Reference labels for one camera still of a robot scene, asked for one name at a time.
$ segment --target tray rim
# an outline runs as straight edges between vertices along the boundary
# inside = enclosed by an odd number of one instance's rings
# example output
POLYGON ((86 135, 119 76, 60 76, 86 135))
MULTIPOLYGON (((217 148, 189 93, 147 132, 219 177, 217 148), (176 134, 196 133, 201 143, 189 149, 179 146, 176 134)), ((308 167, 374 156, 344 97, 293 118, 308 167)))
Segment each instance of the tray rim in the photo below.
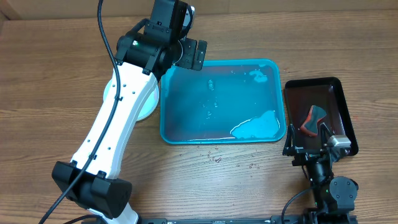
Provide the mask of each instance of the tray rim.
POLYGON ((355 156, 359 152, 358 142, 355 137, 354 126, 351 121, 351 116, 349 115, 347 101, 343 91, 343 85, 341 81, 336 77, 323 77, 323 78, 306 78, 300 80, 289 80, 285 84, 284 98, 287 108, 287 116, 290 122, 290 110, 289 110, 289 99, 286 97, 286 89, 289 88, 300 88, 306 86, 320 86, 320 85, 331 85, 333 87, 333 92, 335 93, 338 111, 340 113, 341 122, 343 123, 344 131, 347 137, 351 140, 351 148, 353 149, 353 154, 350 156, 355 156))
POLYGON ((168 144, 172 145, 183 145, 183 144, 243 144, 243 143, 267 143, 267 142, 277 142, 280 141, 286 134, 286 113, 285 113, 285 108, 284 108, 284 98, 282 96, 282 83, 280 81, 280 73, 279 73, 279 68, 275 62, 272 60, 266 59, 266 58, 253 58, 253 59, 231 59, 231 60, 205 60, 203 62, 204 67, 212 67, 212 66, 228 66, 228 65, 252 65, 252 64, 266 64, 270 66, 274 71, 275 71, 275 92, 276 92, 276 97, 277 97, 277 102, 278 102, 278 110, 283 114, 282 121, 279 121, 280 123, 280 132, 281 134, 275 136, 274 139, 258 139, 258 140, 250 140, 250 141, 244 141, 244 140, 235 140, 235 141, 220 141, 220 140, 214 140, 214 141, 198 141, 198 140, 188 140, 188 141, 170 141, 169 139, 166 138, 164 134, 164 120, 163 118, 163 108, 164 108, 164 94, 162 94, 162 90, 164 87, 164 83, 161 83, 161 90, 160 90, 160 135, 162 136, 162 139, 167 142, 168 144))

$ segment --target water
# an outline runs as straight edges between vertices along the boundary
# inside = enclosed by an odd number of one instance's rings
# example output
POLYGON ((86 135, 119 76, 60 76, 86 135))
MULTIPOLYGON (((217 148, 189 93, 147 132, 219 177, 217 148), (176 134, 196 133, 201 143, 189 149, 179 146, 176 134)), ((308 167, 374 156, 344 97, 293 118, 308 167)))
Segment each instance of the water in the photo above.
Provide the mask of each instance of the water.
POLYGON ((284 134, 280 81, 268 65, 176 69, 166 82, 161 133, 169 142, 272 141, 284 134))

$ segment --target black bracket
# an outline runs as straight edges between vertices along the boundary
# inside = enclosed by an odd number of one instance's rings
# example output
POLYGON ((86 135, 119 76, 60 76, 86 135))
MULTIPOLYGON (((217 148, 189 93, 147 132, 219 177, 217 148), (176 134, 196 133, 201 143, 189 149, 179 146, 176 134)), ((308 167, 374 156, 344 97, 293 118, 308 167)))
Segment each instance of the black bracket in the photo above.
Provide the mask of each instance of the black bracket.
POLYGON ((165 218, 143 218, 138 221, 138 224, 166 224, 165 218))
POLYGON ((175 65, 181 68, 200 71, 205 61, 207 42, 199 40, 198 44, 196 40, 186 38, 185 40, 180 40, 180 43, 182 45, 182 56, 175 65))
MULTIPOLYGON (((80 172, 75 163, 58 161, 52 171, 52 178, 64 192, 80 172)), ((106 218, 117 218, 129 202, 132 185, 121 179, 105 179, 105 176, 101 171, 98 175, 84 172, 67 194, 67 199, 76 202, 81 208, 99 211, 106 218)))
MULTIPOLYGON (((303 218, 301 215, 285 215, 285 224, 303 224, 303 218)), ((271 216, 271 224, 282 224, 280 215, 271 216)))

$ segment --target black tray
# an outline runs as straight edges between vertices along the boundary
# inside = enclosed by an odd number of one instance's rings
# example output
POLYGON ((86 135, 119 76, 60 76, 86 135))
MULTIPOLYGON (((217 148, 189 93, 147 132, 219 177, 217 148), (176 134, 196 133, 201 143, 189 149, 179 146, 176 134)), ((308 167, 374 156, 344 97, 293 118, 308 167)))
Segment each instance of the black tray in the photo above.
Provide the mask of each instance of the black tray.
POLYGON ((338 78, 311 78, 291 80, 285 85, 285 100, 290 123, 295 128, 295 140, 298 147, 319 149, 320 135, 311 137, 299 131, 308 116, 312 105, 323 108, 327 115, 323 121, 334 134, 345 134, 351 141, 349 156, 358 153, 353 124, 348 113, 343 87, 338 78))

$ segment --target small robot arm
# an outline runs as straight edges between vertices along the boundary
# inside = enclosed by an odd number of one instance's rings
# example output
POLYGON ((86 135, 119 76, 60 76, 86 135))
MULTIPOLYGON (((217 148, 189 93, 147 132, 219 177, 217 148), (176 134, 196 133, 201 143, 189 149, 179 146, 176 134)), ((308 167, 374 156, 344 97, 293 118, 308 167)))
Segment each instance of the small robot arm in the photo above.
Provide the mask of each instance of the small robot arm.
POLYGON ((126 144, 144 103, 172 66, 201 70, 207 43, 187 38, 195 8, 179 0, 155 0, 150 19, 143 19, 118 41, 116 59, 120 97, 113 119, 86 170, 82 170, 113 108, 116 74, 95 122, 69 163, 57 162, 52 177, 65 192, 83 172, 66 198, 103 217, 109 224, 137 223, 128 203, 132 185, 118 179, 126 144))

